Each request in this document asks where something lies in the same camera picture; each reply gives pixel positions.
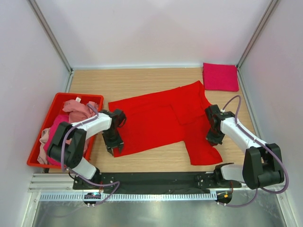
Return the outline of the red t shirt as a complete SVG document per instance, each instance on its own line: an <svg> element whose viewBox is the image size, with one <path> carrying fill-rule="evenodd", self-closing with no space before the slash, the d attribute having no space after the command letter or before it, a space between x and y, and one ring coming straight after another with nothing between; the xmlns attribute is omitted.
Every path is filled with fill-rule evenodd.
<svg viewBox="0 0 303 227"><path fill-rule="evenodd" d="M221 155L206 140L210 123L205 109L209 106L201 81L110 102L110 111L120 109L126 115L124 126L118 130L124 148L114 149L113 156L131 155L183 141L192 165L221 163Z"/></svg>

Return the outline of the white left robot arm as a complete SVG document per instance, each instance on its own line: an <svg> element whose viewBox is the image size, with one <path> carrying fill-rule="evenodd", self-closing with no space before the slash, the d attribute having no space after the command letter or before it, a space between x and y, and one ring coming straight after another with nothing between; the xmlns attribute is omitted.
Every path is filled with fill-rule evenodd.
<svg viewBox="0 0 303 227"><path fill-rule="evenodd" d="M48 146L47 155L83 179L88 188L96 189L101 183L100 170L83 157L86 141L101 133L108 153L113 155L114 149L121 152L124 142L118 128L125 122L126 115L119 109L102 110L80 122L62 122Z"/></svg>

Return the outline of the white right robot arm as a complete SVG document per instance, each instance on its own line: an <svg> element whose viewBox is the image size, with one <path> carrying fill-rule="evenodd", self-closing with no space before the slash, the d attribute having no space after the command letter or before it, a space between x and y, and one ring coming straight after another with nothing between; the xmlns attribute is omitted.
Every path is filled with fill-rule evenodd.
<svg viewBox="0 0 303 227"><path fill-rule="evenodd" d="M210 145L221 144L228 136L245 155L242 165L227 163L216 166L213 175L215 185L225 187L234 180L245 183L250 189L265 189L280 183L284 183L281 192L288 188L289 176L277 144L261 140L244 127L237 115L224 112L217 105L207 107L205 114L211 126L206 136Z"/></svg>

